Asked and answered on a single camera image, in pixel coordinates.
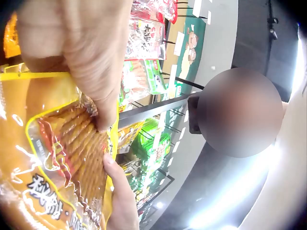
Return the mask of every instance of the yellow packaging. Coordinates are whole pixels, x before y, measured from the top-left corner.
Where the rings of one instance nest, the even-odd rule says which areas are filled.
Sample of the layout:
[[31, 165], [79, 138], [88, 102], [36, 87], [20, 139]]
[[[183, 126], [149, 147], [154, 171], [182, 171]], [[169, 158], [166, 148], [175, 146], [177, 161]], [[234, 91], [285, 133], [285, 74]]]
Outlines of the yellow packaging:
[[127, 153], [129, 147], [142, 129], [145, 121], [136, 122], [130, 126], [118, 130], [118, 149], [117, 153]]
[[16, 13], [13, 13], [4, 31], [3, 49], [6, 58], [20, 55], [20, 47], [18, 44], [16, 23], [17, 23], [17, 15]]
[[0, 74], [0, 208], [14, 229], [106, 228], [118, 117], [99, 134], [83, 99], [68, 73]]

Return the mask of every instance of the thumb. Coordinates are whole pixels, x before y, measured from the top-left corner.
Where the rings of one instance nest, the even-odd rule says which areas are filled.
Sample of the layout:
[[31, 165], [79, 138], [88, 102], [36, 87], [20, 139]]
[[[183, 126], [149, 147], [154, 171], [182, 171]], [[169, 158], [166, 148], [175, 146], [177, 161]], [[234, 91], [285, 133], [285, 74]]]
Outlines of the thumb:
[[124, 170], [113, 160], [110, 154], [104, 154], [103, 166], [106, 173], [111, 177], [114, 191], [118, 195], [127, 196], [129, 193], [133, 194]]
[[117, 97], [108, 98], [105, 100], [94, 101], [98, 116], [96, 117], [97, 129], [100, 132], [106, 131], [114, 124], [117, 117]]

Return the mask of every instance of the green snack package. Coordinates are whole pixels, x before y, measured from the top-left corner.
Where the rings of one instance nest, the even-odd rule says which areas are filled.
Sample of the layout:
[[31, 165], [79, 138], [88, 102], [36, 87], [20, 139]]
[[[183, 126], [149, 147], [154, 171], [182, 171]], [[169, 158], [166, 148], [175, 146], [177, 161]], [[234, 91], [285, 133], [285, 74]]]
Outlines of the green snack package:
[[166, 93], [166, 86], [158, 60], [124, 62], [119, 106], [140, 100], [149, 94], [164, 93]]

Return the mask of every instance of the fingernail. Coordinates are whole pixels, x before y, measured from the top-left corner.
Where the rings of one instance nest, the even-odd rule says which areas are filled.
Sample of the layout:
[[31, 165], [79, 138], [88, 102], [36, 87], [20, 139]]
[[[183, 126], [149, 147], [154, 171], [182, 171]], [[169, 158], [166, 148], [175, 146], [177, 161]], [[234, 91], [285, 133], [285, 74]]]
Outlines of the fingernail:
[[105, 160], [107, 161], [108, 164], [113, 164], [115, 161], [113, 160], [113, 157], [109, 154], [109, 153], [106, 153], [104, 155], [104, 158]]

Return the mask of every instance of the yellow snack package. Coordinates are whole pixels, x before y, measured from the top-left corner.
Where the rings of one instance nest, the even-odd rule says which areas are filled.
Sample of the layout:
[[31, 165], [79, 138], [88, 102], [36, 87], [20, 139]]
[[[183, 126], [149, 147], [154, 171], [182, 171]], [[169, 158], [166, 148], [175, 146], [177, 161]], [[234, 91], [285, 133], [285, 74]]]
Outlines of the yellow snack package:
[[4, 67], [3, 72], [4, 73], [24, 73], [24, 72], [29, 72], [29, 69], [24, 63], [20, 63], [18, 65]]
[[3, 49], [6, 58], [20, 55], [20, 47], [18, 44], [16, 23], [17, 23], [17, 15], [16, 13], [13, 13], [4, 31]]
[[96, 130], [92, 101], [68, 73], [0, 74], [0, 208], [14, 229], [105, 229], [117, 121]]
[[136, 122], [130, 126], [118, 130], [118, 148], [117, 148], [118, 154], [129, 152], [130, 145], [132, 144], [135, 137], [142, 129], [144, 123], [145, 120]]

